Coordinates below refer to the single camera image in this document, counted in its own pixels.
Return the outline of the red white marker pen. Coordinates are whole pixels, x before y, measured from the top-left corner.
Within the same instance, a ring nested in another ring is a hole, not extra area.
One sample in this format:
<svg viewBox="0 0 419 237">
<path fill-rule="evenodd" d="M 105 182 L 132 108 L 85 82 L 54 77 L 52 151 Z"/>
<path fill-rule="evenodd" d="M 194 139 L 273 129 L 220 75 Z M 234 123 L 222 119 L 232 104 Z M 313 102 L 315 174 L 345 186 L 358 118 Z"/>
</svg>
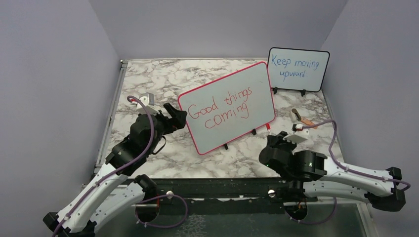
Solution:
<svg viewBox="0 0 419 237">
<path fill-rule="evenodd" d="M 268 132 L 270 132 L 271 130 L 270 130 L 270 125 L 267 123 L 266 125 L 265 125 L 265 127 L 266 127 L 266 129 L 267 129 L 267 131 Z"/>
</svg>

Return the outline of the red framed whiteboard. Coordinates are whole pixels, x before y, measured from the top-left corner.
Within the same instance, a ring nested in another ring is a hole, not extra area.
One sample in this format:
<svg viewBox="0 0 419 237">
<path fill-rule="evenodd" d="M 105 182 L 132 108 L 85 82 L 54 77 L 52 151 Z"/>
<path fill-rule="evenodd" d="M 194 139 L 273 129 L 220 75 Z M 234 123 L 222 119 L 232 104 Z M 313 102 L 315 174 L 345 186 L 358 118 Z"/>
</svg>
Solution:
<svg viewBox="0 0 419 237">
<path fill-rule="evenodd" d="M 178 96 L 198 154 L 205 155 L 272 122 L 274 101 L 265 62 L 258 62 Z"/>
</svg>

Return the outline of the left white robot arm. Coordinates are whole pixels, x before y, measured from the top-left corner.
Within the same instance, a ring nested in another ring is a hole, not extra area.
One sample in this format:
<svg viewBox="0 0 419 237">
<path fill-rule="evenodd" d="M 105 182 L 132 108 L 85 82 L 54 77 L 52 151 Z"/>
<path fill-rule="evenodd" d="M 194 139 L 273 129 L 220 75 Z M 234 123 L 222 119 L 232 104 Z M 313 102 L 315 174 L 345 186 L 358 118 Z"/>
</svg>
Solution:
<svg viewBox="0 0 419 237">
<path fill-rule="evenodd" d="M 165 103 L 162 111 L 138 103 L 141 112 L 129 133 L 107 155 L 105 163 L 86 187 L 66 207 L 47 213 L 43 221 L 54 237 L 93 237 L 101 227 L 134 204 L 146 205 L 145 223 L 157 215 L 159 196 L 156 183 L 147 175 L 138 175 L 123 190 L 111 193 L 124 183 L 149 155 L 155 155 L 158 143 L 186 125 L 187 112 Z"/>
</svg>

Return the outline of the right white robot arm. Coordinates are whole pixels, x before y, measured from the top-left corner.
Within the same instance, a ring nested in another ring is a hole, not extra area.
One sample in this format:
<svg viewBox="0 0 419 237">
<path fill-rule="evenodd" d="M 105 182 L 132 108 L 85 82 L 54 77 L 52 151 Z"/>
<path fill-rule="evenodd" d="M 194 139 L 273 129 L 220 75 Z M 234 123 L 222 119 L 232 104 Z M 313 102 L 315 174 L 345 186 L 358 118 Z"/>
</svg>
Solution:
<svg viewBox="0 0 419 237">
<path fill-rule="evenodd" d="M 406 204 L 405 192 L 398 189 L 401 170 L 391 167 L 374 170 L 338 162 L 322 153 L 295 152 L 302 137 L 282 131 L 267 136 L 259 162 L 285 181 L 273 195 L 284 202 L 310 198 L 346 198 L 369 203 L 373 208 L 398 212 Z"/>
</svg>

